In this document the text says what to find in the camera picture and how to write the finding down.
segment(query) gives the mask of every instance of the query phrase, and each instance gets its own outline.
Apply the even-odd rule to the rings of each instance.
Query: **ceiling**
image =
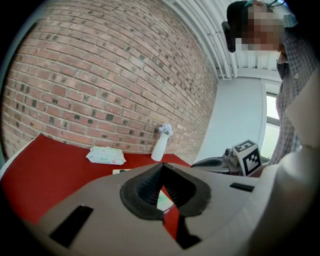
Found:
[[[276,61],[279,53],[254,56],[239,47],[234,53],[227,50],[221,23],[227,20],[227,7],[233,0],[162,1],[193,31],[215,68],[216,77],[223,80],[252,77],[281,82]]]

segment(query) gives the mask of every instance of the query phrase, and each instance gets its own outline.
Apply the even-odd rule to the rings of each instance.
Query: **brick wall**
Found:
[[[2,98],[8,157],[39,133],[79,147],[166,153],[192,162],[216,97],[196,40],[156,0],[60,0],[17,50]]]

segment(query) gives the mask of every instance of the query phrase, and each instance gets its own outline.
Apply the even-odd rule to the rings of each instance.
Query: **black slot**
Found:
[[[232,183],[230,185],[230,188],[234,188],[237,190],[243,190],[243,191],[247,191],[247,192],[252,192],[254,190],[254,186],[250,186],[250,185],[244,185],[244,184],[240,184],[240,183]]]
[[[79,205],[50,235],[64,247],[69,247],[94,209]]]

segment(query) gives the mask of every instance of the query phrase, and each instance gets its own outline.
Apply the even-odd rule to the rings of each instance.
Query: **wet wipes package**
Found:
[[[106,164],[106,165],[123,165],[126,161],[121,149],[94,146],[90,148],[90,152],[86,158],[92,163]]]

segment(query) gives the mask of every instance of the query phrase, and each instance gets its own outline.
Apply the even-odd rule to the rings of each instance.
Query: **checkered shirt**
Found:
[[[290,14],[284,16],[283,44],[287,61],[277,63],[282,79],[280,91],[276,97],[280,132],[269,165],[278,164],[285,155],[298,150],[301,145],[300,138],[285,111],[304,88],[318,64],[311,44],[297,33],[296,24],[297,20],[294,16]]]

